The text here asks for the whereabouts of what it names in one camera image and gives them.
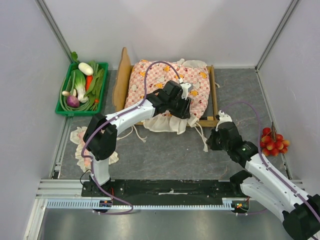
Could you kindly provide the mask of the pink checkered duck mattress cover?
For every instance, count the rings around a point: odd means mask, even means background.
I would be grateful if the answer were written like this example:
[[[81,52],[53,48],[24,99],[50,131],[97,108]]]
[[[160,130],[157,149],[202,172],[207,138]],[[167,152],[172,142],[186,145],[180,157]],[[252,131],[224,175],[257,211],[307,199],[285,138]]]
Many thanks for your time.
[[[183,82],[193,84],[193,90],[188,94],[191,98],[190,118],[180,119],[166,111],[153,118],[144,120],[143,126],[155,133],[169,132],[178,135],[186,131],[187,126],[195,128],[202,141],[207,138],[204,135],[199,120],[204,116],[211,96],[211,84],[207,64],[200,60],[184,60],[153,64],[151,61],[140,60],[130,73],[128,93],[124,108],[128,108],[144,97],[144,93],[152,93],[162,89],[165,84],[173,80],[179,84],[179,79]]]

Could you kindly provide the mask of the wooden pet bed frame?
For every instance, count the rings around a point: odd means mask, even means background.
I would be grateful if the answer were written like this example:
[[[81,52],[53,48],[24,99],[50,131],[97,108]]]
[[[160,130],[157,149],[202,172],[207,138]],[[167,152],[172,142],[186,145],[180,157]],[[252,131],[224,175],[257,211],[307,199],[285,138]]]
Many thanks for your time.
[[[216,116],[218,115],[218,101],[217,101],[217,85],[215,81],[215,73],[214,66],[206,67],[209,72],[209,81],[210,81],[210,100],[212,103],[208,105],[207,108],[212,107],[213,115],[212,116],[204,116],[199,120],[199,124],[202,127],[215,127],[218,123]],[[125,108],[125,103],[127,99],[127,94],[129,90],[129,81],[131,76],[131,71],[133,69],[133,65],[131,65],[131,60],[128,55],[128,51],[126,47],[122,48],[121,58],[119,61],[115,85],[112,92],[112,104],[115,107],[115,110],[118,112]]]

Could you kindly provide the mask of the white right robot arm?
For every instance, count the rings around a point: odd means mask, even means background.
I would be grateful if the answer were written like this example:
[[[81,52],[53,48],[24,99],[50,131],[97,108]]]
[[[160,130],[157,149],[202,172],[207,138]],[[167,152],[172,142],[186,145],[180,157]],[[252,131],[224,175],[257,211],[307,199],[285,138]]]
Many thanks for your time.
[[[310,195],[286,178],[258,147],[244,141],[236,125],[219,121],[207,140],[213,151],[225,151],[243,170],[230,178],[235,197],[253,198],[272,212],[294,240],[315,239],[320,232],[320,196]]]

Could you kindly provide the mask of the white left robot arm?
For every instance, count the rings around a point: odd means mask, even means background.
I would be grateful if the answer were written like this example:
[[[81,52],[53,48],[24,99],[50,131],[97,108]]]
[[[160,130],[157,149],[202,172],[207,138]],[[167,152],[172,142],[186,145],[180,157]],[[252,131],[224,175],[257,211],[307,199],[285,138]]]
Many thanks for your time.
[[[110,191],[109,158],[116,150],[119,134],[166,111],[177,118],[188,119],[191,104],[188,94],[192,89],[191,83],[170,80],[163,88],[147,94],[130,107],[108,115],[97,113],[92,117],[83,136],[83,149],[89,153],[83,157],[91,160],[91,178],[95,181],[92,191],[95,194],[104,197]]]

